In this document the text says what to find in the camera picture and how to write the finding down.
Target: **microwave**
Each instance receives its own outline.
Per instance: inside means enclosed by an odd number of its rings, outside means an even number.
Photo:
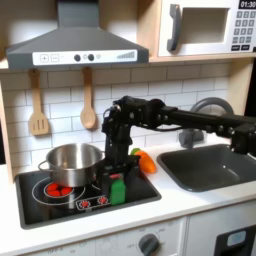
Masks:
[[[162,0],[158,56],[256,51],[256,1]]]

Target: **range hood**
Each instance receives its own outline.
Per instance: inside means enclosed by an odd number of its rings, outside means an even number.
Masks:
[[[57,0],[58,29],[6,51],[10,69],[147,63],[148,49],[99,27],[98,0]]]

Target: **wooden shelf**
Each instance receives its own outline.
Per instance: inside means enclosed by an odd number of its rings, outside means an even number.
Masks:
[[[215,55],[193,55],[193,56],[179,56],[179,57],[161,57],[149,59],[149,63],[157,62],[177,62],[177,61],[202,61],[202,60],[223,60],[223,59],[244,59],[256,58],[256,53],[237,53],[237,54],[215,54]],[[6,58],[0,61],[0,70],[8,69],[8,61]]]

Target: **pot handle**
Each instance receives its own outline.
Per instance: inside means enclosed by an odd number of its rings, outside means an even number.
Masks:
[[[47,162],[47,161],[45,160],[45,161],[43,161],[41,164],[38,165],[38,169],[39,169],[40,171],[45,171],[45,172],[50,172],[50,171],[51,171],[50,169],[42,169],[42,168],[41,168],[41,165],[44,164],[44,163],[46,163],[46,162]]]

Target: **microwave door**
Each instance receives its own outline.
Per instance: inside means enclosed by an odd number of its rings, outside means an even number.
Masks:
[[[159,56],[231,53],[238,6],[234,0],[163,1]]]

